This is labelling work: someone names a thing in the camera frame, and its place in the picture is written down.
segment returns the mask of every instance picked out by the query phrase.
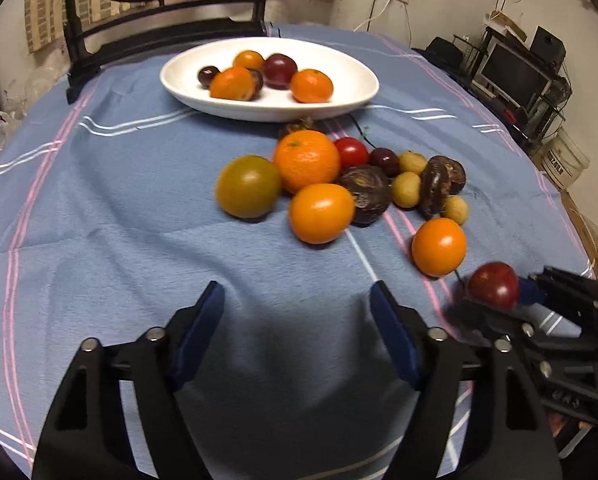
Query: white stripe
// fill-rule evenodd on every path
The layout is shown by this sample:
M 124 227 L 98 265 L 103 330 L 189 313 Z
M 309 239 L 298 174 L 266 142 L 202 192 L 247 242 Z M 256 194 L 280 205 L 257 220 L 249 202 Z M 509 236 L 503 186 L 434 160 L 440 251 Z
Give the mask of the white stripe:
M 357 251 L 357 254 L 359 255 L 359 259 L 361 260 L 361 263 L 364 264 L 365 270 L 367 270 L 368 274 L 370 274 L 370 279 L 373 280 L 373 283 L 378 282 L 379 278 L 377 278 L 377 275 L 375 274 L 373 267 L 370 265 L 370 262 L 365 257 L 364 251 L 361 250 L 361 247 L 359 247 L 359 244 L 355 240 L 355 237 L 352 235 L 352 233 L 350 232 L 350 230 L 348 228 L 346 228 L 346 236 L 348 237 L 348 240 L 350 240 L 350 243 L 352 244 L 352 246 Z
M 175 112 L 170 112 L 169 114 L 157 115 L 154 117 L 148 117 L 147 119 L 138 119 L 136 121 L 129 121 L 127 123 L 115 124 L 114 126 L 101 126 L 101 124 L 96 124 L 95 121 L 92 120 L 92 117 L 87 115 L 83 116 L 83 118 L 89 120 L 93 126 L 96 126 L 100 130 L 117 130 L 119 128 L 123 128 L 124 126 L 132 126 L 133 124 L 149 123 L 150 121 L 160 121 L 162 119 L 168 119 L 174 117 L 175 115 L 179 115 L 185 112 L 186 110 L 188 109 L 182 108 L 181 110 L 176 110 Z
M 9 449 L 12 453 L 16 453 L 18 454 L 21 458 L 25 458 L 26 460 L 28 460 L 28 457 L 25 456 L 23 453 L 21 453 L 18 449 L 14 449 L 13 447 L 8 446 L 8 444 L 6 444 L 5 442 L 0 441 L 0 444 L 6 448 Z
M 455 424 L 455 427 L 450 430 L 450 436 L 453 436 L 455 433 L 457 433 L 457 431 L 459 431 L 461 429 L 461 427 L 466 423 L 466 421 L 468 420 L 468 417 L 470 416 L 470 410 L 468 410 L 467 412 L 464 413 L 464 416 L 462 418 L 459 419 L 459 422 L 457 422 Z
M 375 480 L 375 478 L 379 478 L 386 471 L 388 471 L 388 468 L 384 467 L 383 469 L 380 469 L 376 473 L 372 473 L 372 475 L 364 476 L 364 478 L 360 478 L 359 480 Z
M 133 128 L 128 128 L 127 130 L 120 130 L 118 132 L 113 132 L 113 133 L 110 133 L 110 134 L 106 134 L 106 133 L 103 133 L 103 132 L 96 132 L 95 130 L 93 130 L 92 128 L 90 128 L 85 123 L 79 123 L 79 126 L 83 126 L 87 131 L 89 131 L 93 135 L 98 135 L 98 136 L 101 136 L 101 137 L 116 137 L 116 136 L 119 136 L 119 135 L 129 134 L 131 132 L 138 132 L 139 130 L 146 130 L 148 128 L 154 128 L 156 126 L 163 126 L 164 124 L 174 123 L 175 121 L 179 121 L 181 119 L 184 119 L 186 117 L 189 117 L 191 115 L 198 114 L 198 113 L 201 113 L 201 112 L 198 112 L 198 111 L 195 111 L 195 110 L 189 110 L 186 113 L 184 113 L 183 115 L 179 115 L 179 116 L 170 118 L 170 119 L 168 119 L 166 121 L 160 121 L 158 123 L 153 123 L 153 124 L 144 124 L 142 126 L 135 126 Z
M 0 171 L 0 175 L 9 172 L 10 170 L 14 170 L 19 164 L 23 164 L 24 162 L 29 162 L 30 160 L 32 160 L 33 158 L 37 158 L 39 155 L 43 155 L 44 153 L 48 153 L 48 152 L 58 152 L 59 148 L 50 148 L 49 150 L 41 150 L 38 153 L 35 153 L 32 156 L 29 156 L 28 158 L 24 158 L 23 160 L 20 160 L 18 162 L 15 162 L 14 164 L 12 164 L 12 166 L 10 166 L 9 168 L 6 168 L 5 170 Z
M 448 441 L 447 444 L 445 444 L 445 450 L 448 452 L 450 463 L 453 465 L 453 469 L 457 469 L 459 459 L 457 458 L 457 451 L 455 451 L 455 446 L 453 446 L 453 443 Z
M 457 116 L 454 115 L 433 115 L 430 117 L 413 117 L 418 121 L 431 121 L 433 119 L 457 119 Z
M 386 453 L 388 453 L 391 449 L 393 449 L 393 447 L 397 446 L 397 444 L 399 444 L 401 442 L 402 438 L 403 438 L 402 436 L 397 438 L 395 441 L 388 444 L 388 446 L 384 447 L 381 451 L 375 453 L 371 457 L 366 458 L 365 460 L 362 460 L 361 462 L 356 462 L 354 464 L 346 465 L 346 466 L 340 467 L 338 469 L 331 469 L 330 471 L 324 471 L 323 473 L 316 473 L 316 474 L 310 475 L 310 476 L 303 476 L 298 480 L 319 480 L 320 478 L 326 478 L 328 476 L 338 475 L 339 473 L 345 473 L 347 471 L 352 471 L 353 469 L 358 469 L 361 466 L 364 466 L 366 464 L 370 464 L 371 462 L 374 462 L 378 458 L 380 458 L 383 455 L 385 455 Z
M 546 330 L 546 334 L 550 335 L 550 333 L 555 329 L 555 327 L 557 325 L 559 325 L 559 322 L 564 318 L 564 316 L 559 316 L 557 318 L 557 321 L 554 322 L 553 326 L 551 326 L 548 330 Z
M 466 391 L 458 397 L 457 402 L 455 402 L 455 406 L 459 406 L 459 404 L 464 402 L 466 397 L 468 397 L 469 395 L 470 395 L 470 389 L 466 389 Z
M 564 459 L 569 456 L 590 430 L 592 430 L 591 426 L 579 430 L 579 433 L 577 433 L 572 440 L 559 452 L 559 458 Z
M 8 166 L 11 166 L 12 164 L 14 164 L 16 161 L 18 161 L 21 158 L 24 158 L 28 155 L 32 155 L 33 153 L 36 153 L 39 150 L 47 148 L 48 146 L 51 146 L 53 144 L 61 144 L 62 142 L 63 142 L 63 140 L 53 140 L 52 142 L 46 142 L 45 144 L 42 144 L 41 146 L 37 146 L 34 150 L 30 150 L 29 152 L 25 152 L 19 156 L 16 156 L 12 160 L 10 160 L 10 162 L 6 162 L 5 164 L 0 164 L 0 168 L 6 168 Z
M 8 437 L 8 438 L 10 438 L 10 439 L 14 440 L 14 441 L 15 441 L 17 444 L 19 444 L 20 446 L 22 446 L 22 445 L 23 445 L 23 443 L 22 443 L 22 442 L 21 442 L 21 441 L 20 441 L 20 440 L 19 440 L 19 439 L 18 439 L 16 436 L 13 436 L 13 435 L 10 435 L 9 433 L 6 433 L 6 432 L 5 432 L 5 431 L 3 431 L 1 428 L 0 428 L 0 434 L 2 434 L 3 436 L 6 436 L 6 437 Z M 36 448 L 35 448 L 34 446 L 32 446 L 32 444 L 28 444 L 27 442 L 26 442 L 26 447 L 27 447 L 28 449 L 31 449 L 32 451 L 36 451 Z
M 550 314 L 548 314 L 548 316 L 546 316 L 546 318 L 539 324 L 539 328 L 543 328 L 544 325 L 546 324 L 546 322 L 553 317 L 554 312 L 551 312 Z
M 425 112 L 445 112 L 444 108 L 422 108 L 421 110 L 402 110 L 400 108 L 393 108 L 385 105 L 367 105 L 365 108 L 385 108 L 386 110 L 394 110 L 403 114 L 423 114 Z

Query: metal screw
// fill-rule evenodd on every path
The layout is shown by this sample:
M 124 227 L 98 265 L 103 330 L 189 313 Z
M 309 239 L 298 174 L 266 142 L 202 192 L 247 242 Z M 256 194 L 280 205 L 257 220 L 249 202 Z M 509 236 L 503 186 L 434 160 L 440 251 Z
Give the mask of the metal screw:
M 433 328 L 428 330 L 428 337 L 434 339 L 435 341 L 444 341 L 448 338 L 448 334 L 445 332 L 443 328 L 434 326 Z
M 532 337 L 535 335 L 535 329 L 530 323 L 524 323 L 521 326 L 521 330 L 523 330 L 524 334 L 526 334 L 528 337 Z
M 145 333 L 146 339 L 148 341 L 158 341 L 165 335 L 166 331 L 163 330 L 160 326 L 154 326 L 150 330 L 148 330 L 148 332 Z
M 507 353 L 512 350 L 512 345 L 510 344 L 510 341 L 506 339 L 497 339 L 495 341 L 495 348 L 500 352 Z
M 84 352 L 92 352 L 98 346 L 98 339 L 94 337 L 89 337 L 84 339 L 81 343 L 81 349 Z
M 539 371 L 546 379 L 550 378 L 553 373 L 553 367 L 551 367 L 548 361 L 541 361 L 539 364 Z

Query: pink stripe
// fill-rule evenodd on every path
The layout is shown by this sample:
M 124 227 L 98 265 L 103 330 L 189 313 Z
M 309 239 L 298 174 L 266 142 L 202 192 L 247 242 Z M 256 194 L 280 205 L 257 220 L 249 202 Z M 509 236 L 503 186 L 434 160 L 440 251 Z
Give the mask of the pink stripe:
M 93 96 L 95 90 L 93 89 L 87 95 L 82 97 L 82 99 L 77 102 L 77 104 L 72 108 L 71 112 L 66 117 L 66 120 L 61 125 L 59 132 L 55 137 L 55 142 L 60 141 L 61 145 L 63 145 L 63 141 L 70 133 L 71 129 L 74 126 L 74 123 L 77 120 L 78 112 L 82 110 L 86 104 L 90 101 L 90 98 Z M 21 395 L 18 387 L 18 378 L 16 376 L 16 357 L 15 357 L 15 337 L 14 337 L 14 309 L 16 303 L 16 286 L 18 284 L 18 265 L 19 265 L 19 254 L 18 250 L 23 245 L 23 241 L 26 236 L 26 231 L 28 228 L 28 222 L 30 218 L 30 214 L 32 211 L 32 207 L 34 206 L 34 202 L 39 194 L 39 190 L 43 186 L 46 176 L 52 164 L 58 155 L 58 151 L 55 152 L 48 152 L 44 160 L 42 161 L 41 165 L 37 169 L 35 179 L 32 183 L 28 191 L 28 196 L 26 198 L 26 202 L 24 204 L 24 208 L 22 210 L 22 214 L 19 216 L 19 220 L 17 222 L 15 233 L 12 237 L 12 242 L 10 243 L 10 248 L 8 250 L 8 273 L 6 275 L 6 293 L 5 293 L 5 302 L 4 302 L 4 313 L 3 313 L 3 323 L 4 323 L 4 335 L 3 335 L 3 348 L 4 348 L 4 371 L 6 377 L 6 387 L 8 389 L 8 395 L 10 396 L 10 403 L 13 407 L 13 415 L 15 417 L 15 423 L 17 429 L 19 431 L 19 436 L 22 442 L 32 443 L 32 435 L 28 426 L 28 422 L 26 420 L 26 415 L 23 408 L 23 403 L 21 401 Z M 11 369 L 8 370 L 8 357 L 11 360 Z M 10 383 L 10 373 L 12 374 L 12 385 Z M 18 408 L 18 413 L 15 409 L 15 400 L 16 400 L 16 408 Z M 24 437 L 24 432 L 22 431 L 21 421 L 23 423 L 23 430 L 26 432 L 26 437 Z M 32 460 L 29 456 L 28 449 L 26 446 L 23 446 L 26 457 L 28 459 L 28 464 L 32 467 Z
M 68 121 L 73 115 L 74 115 L 74 110 L 75 108 L 73 107 L 73 109 L 71 110 L 70 114 L 68 115 L 68 117 L 66 118 L 66 121 Z M 61 129 L 59 130 L 59 132 L 57 133 L 57 136 L 55 137 L 55 140 L 58 139 L 59 135 L 61 134 Z M 35 180 L 32 183 L 31 188 L 28 191 L 28 196 L 26 199 L 26 204 L 28 203 L 28 201 L 31 199 L 31 191 L 33 189 L 33 187 L 38 183 L 38 176 L 39 176 L 39 170 L 37 170 L 36 172 L 36 177 Z M 24 433 L 23 433 L 23 429 L 21 426 L 21 421 L 19 419 L 19 412 L 17 411 L 17 408 L 15 407 L 15 393 L 13 391 L 12 388 L 12 384 L 10 383 L 10 362 L 8 361 L 8 357 L 9 357 L 9 353 L 8 351 L 10 350 L 10 355 L 12 355 L 13 349 L 12 349 L 12 345 L 9 344 L 9 334 L 10 334 L 10 326 L 12 325 L 12 314 L 10 313 L 10 298 L 11 298 L 11 293 L 10 291 L 12 290 L 12 283 L 16 283 L 13 281 L 13 260 L 14 260 L 14 256 L 13 256 L 13 248 L 16 246 L 16 244 L 18 243 L 18 240 L 20 238 L 20 232 L 19 232 L 19 224 L 21 222 L 22 217 L 19 217 L 19 222 L 17 224 L 17 229 L 15 230 L 15 234 L 12 237 L 12 241 L 10 242 L 10 247 L 8 249 L 8 271 L 6 274 L 6 291 L 5 291 L 5 299 L 4 299 L 4 306 L 3 306 L 3 342 L 2 342 L 2 346 L 3 346 L 3 362 L 4 362 L 4 372 L 5 372 L 5 380 L 6 380 L 6 388 L 8 390 L 8 396 L 10 397 L 10 405 L 12 406 L 12 413 L 14 415 L 14 419 L 15 419 L 15 425 L 16 425 L 16 429 L 18 431 L 18 435 L 19 438 L 22 442 L 29 442 L 30 444 L 32 443 L 32 439 L 29 438 L 26 440 Z M 17 399 L 16 405 L 18 406 L 20 404 L 20 399 Z M 24 452 L 26 454 L 26 459 L 28 460 L 28 465 L 29 467 L 32 469 L 32 459 L 31 456 L 28 452 L 28 448 L 26 446 L 23 446 L 24 448 Z
M 550 205 L 556 211 L 557 216 L 559 217 L 559 220 L 562 221 L 562 224 L 564 225 L 564 228 L 566 229 L 566 232 L 567 232 L 568 236 L 570 237 L 570 240 L 572 241 L 573 245 L 575 247 L 577 247 L 582 252 L 582 254 L 584 254 L 586 256 L 586 258 L 588 258 L 588 254 L 585 253 L 581 241 L 576 237 L 576 235 L 574 235 L 572 233 L 572 229 L 569 226 L 569 223 L 566 222 L 566 220 L 564 219 L 564 216 L 560 214 L 559 208 L 557 207 L 556 203 L 554 203 L 553 197 L 550 195 L 550 192 L 548 191 L 548 188 L 546 187 L 546 183 L 543 182 L 544 178 L 543 178 L 543 176 L 541 176 L 541 174 L 539 173 L 537 168 L 535 168 L 535 178 L 537 179 L 537 182 L 539 183 L 540 189 L 548 197 L 548 202 L 550 202 Z
M 348 133 L 346 132 L 346 130 L 341 126 L 341 123 L 339 122 L 339 120 L 337 118 L 333 119 L 334 123 L 337 125 L 338 129 L 339 129 L 339 134 L 341 134 L 342 137 L 348 137 Z M 415 234 L 416 230 L 414 228 L 414 226 L 412 225 L 412 223 L 410 223 L 409 219 L 406 217 L 406 215 L 403 214 L 402 211 L 399 211 L 399 213 L 401 215 L 403 215 L 403 217 L 405 218 L 405 221 L 408 222 L 409 224 L 409 230 L 410 230 L 410 234 Z M 410 254 L 410 248 L 407 246 L 406 242 L 403 240 L 403 237 L 401 236 L 401 233 L 399 232 L 399 229 L 397 229 L 397 225 L 394 223 L 393 218 L 390 216 L 390 213 L 388 213 L 388 211 L 386 211 L 385 213 L 383 213 L 383 219 L 386 221 L 386 223 L 388 224 L 388 227 L 390 227 L 390 230 L 393 232 L 394 237 L 397 240 L 397 243 L 399 243 L 399 246 L 401 247 L 401 250 L 403 251 L 404 254 L 409 255 Z M 430 297 L 430 301 L 432 302 L 432 307 L 435 310 L 435 312 L 437 313 L 437 316 L 439 317 L 439 319 L 441 320 L 442 325 L 444 326 L 444 329 L 453 337 L 455 337 L 454 333 L 452 332 L 452 329 L 450 328 L 450 325 L 447 323 L 447 321 L 445 320 L 444 317 L 444 313 L 442 311 L 441 305 L 439 304 L 439 300 L 437 298 L 437 294 L 435 293 L 435 289 L 432 287 L 430 280 L 428 279 L 427 276 L 421 276 L 421 279 L 423 281 L 423 285 L 426 288 L 426 291 L 428 292 L 428 295 Z
M 388 40 L 386 40 L 382 36 L 377 36 L 377 38 L 380 41 L 382 41 L 383 44 L 385 44 L 386 46 L 388 46 L 388 48 L 392 49 L 393 52 L 397 52 L 398 54 L 406 54 L 402 49 L 400 49 L 399 47 L 393 45 L 392 43 L 390 43 Z M 468 97 L 466 97 L 466 95 L 462 91 L 454 88 L 450 84 L 446 83 L 442 78 L 440 78 L 434 72 L 434 70 L 431 69 L 431 67 L 428 66 L 428 64 L 427 64 L 427 62 L 425 60 L 413 59 L 413 62 L 415 62 L 419 67 L 421 67 L 423 70 L 425 70 L 425 72 L 428 73 L 428 75 L 430 75 L 441 86 L 443 86 L 448 91 L 450 91 L 453 95 L 455 95 L 459 99 L 461 99 L 461 101 L 464 103 L 464 105 L 466 105 L 467 107 L 469 107 L 471 110 L 474 110 L 477 113 L 477 115 L 479 115 L 482 119 L 484 119 L 486 121 L 490 121 L 491 120 L 480 108 L 475 107 L 474 104 L 470 101 L 470 99 Z M 503 141 L 506 143 L 506 145 L 508 146 L 508 149 L 510 151 L 518 153 L 516 151 L 516 149 L 515 149 L 516 144 L 511 144 L 510 143 L 510 141 L 512 140 L 512 138 L 510 138 L 510 134 L 506 135 L 504 132 L 497 132 L 497 134 L 503 139 Z
M 452 292 L 450 292 L 450 288 L 449 286 L 446 284 L 444 278 L 439 278 L 439 285 L 441 285 L 441 288 L 444 290 L 445 295 L 448 298 L 448 301 L 452 304 L 455 301 L 455 298 L 453 298 L 453 294 Z
M 399 214 L 399 216 L 401 217 L 401 220 L 403 221 L 403 223 L 406 225 L 406 227 L 408 228 L 408 231 L 410 232 L 410 234 L 412 236 L 414 236 L 417 233 L 417 229 L 415 228 L 415 226 L 413 225 L 413 223 L 410 221 L 410 219 L 406 216 L 406 213 L 404 213 L 401 209 L 396 208 L 397 213 Z M 441 305 L 439 304 L 439 299 L 437 298 L 437 294 L 435 293 L 435 290 L 432 286 L 432 283 L 430 282 L 430 279 L 428 276 L 421 276 L 424 285 L 426 286 L 426 289 L 428 290 L 428 294 L 430 295 L 430 299 L 432 300 L 432 304 L 433 307 L 435 308 L 435 311 L 437 313 L 437 316 L 439 317 L 439 319 L 441 319 L 443 325 L 444 325 L 444 329 L 446 332 L 448 332 L 452 337 L 454 337 L 455 339 L 457 339 L 457 335 L 455 335 L 454 330 L 452 330 L 450 323 L 447 322 L 447 319 L 445 318 L 444 315 L 444 311 L 441 308 Z
M 404 54 L 404 55 L 406 54 L 406 52 L 404 50 L 402 50 L 399 47 L 395 46 L 394 44 L 390 43 L 383 36 L 375 35 L 375 37 L 378 38 L 383 44 L 385 44 L 386 46 L 388 46 L 388 48 L 390 48 L 393 52 L 397 52 L 398 54 Z M 419 59 L 413 59 L 413 61 L 418 66 L 422 67 L 422 69 L 425 70 L 428 74 L 430 74 L 433 77 L 433 79 L 436 80 L 439 84 L 441 84 L 442 86 L 444 86 L 445 88 L 447 88 L 448 90 L 450 90 L 454 95 L 457 95 L 469 108 L 471 108 L 472 110 L 474 110 L 477 113 L 477 115 L 479 115 L 482 119 L 484 119 L 486 121 L 492 120 L 491 118 L 488 117 L 488 114 L 486 114 L 483 110 L 481 110 L 481 107 L 475 107 L 474 104 L 470 101 L 470 99 L 466 99 L 466 97 L 462 93 L 461 94 L 458 93 L 459 91 L 457 89 L 452 88 L 452 86 L 448 85 L 445 81 L 441 80 L 432 71 L 432 69 L 426 65 L 427 62 L 419 60 Z M 525 157 L 525 154 L 516 145 L 516 143 L 513 143 L 513 144 L 510 143 L 510 141 L 512 140 L 512 138 L 510 137 L 510 134 L 506 135 L 504 132 L 499 132 L 499 131 L 497 133 L 504 140 L 504 142 L 506 142 L 506 144 L 508 145 L 509 149 L 511 149 L 517 155 Z M 588 258 L 588 255 L 585 253 L 585 251 L 583 251 L 582 244 L 581 244 L 580 240 L 578 240 L 578 238 L 576 237 L 576 234 L 573 234 L 572 227 L 569 226 L 569 222 L 566 222 L 566 220 L 564 219 L 564 216 L 561 215 L 561 213 L 559 212 L 559 209 L 557 208 L 556 204 L 554 203 L 554 201 L 553 201 L 550 193 L 548 192 L 548 189 L 546 189 L 542 185 L 541 180 L 542 180 L 542 177 L 539 174 L 538 183 L 539 183 L 539 187 L 540 187 L 541 191 L 543 191 L 544 195 L 548 199 L 548 202 L 550 203 L 550 205 L 557 212 L 557 215 L 559 216 L 559 218 L 561 219 L 562 223 L 564 224 L 564 228 L 566 229 L 566 232 L 567 232 L 568 236 L 570 237 L 570 240 L 573 242 L 574 246 L 580 252 L 583 252 L 583 254 Z

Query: mandarin orange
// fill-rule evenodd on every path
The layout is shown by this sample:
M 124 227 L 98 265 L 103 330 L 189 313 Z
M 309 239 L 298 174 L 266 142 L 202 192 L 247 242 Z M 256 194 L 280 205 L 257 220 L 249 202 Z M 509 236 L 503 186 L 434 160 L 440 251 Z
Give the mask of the mandarin orange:
M 210 97 L 250 101 L 256 87 L 256 81 L 247 68 L 233 66 L 215 76 L 210 83 Z
M 433 278 L 457 269 L 466 256 L 466 235 L 448 218 L 433 218 L 415 233 L 411 246 L 417 268 Z
M 307 68 L 290 80 L 290 91 L 300 103 L 324 103 L 332 97 L 334 86 L 323 72 Z
M 279 141 L 272 161 L 290 193 L 310 184 L 333 182 L 341 165 L 335 145 L 315 130 L 298 130 L 285 136 Z
M 355 199 L 338 184 L 311 184 L 290 202 L 288 219 L 302 242 L 326 244 L 338 238 L 352 222 Z

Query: white wall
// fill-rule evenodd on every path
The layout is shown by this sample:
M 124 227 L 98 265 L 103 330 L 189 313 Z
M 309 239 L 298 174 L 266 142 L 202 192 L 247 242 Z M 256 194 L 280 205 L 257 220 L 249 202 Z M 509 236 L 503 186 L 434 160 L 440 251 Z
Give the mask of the white wall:
M 375 14 L 385 2 L 386 0 L 377 0 Z M 355 28 L 368 18 L 371 3 L 372 0 L 335 2 L 330 24 L 339 28 Z M 481 36 L 482 16 L 492 10 L 495 3 L 496 0 L 410 0 L 408 13 L 412 30 L 411 46 L 425 48 L 435 36 L 447 40 L 452 40 L 453 34 Z M 391 2 L 386 12 L 372 22 L 370 30 L 408 43 L 403 4 Z
M 504 12 L 529 36 L 541 25 L 566 47 L 572 97 L 564 128 L 590 158 L 590 167 L 569 189 L 582 214 L 598 225 L 598 13 L 582 0 L 508 0 Z

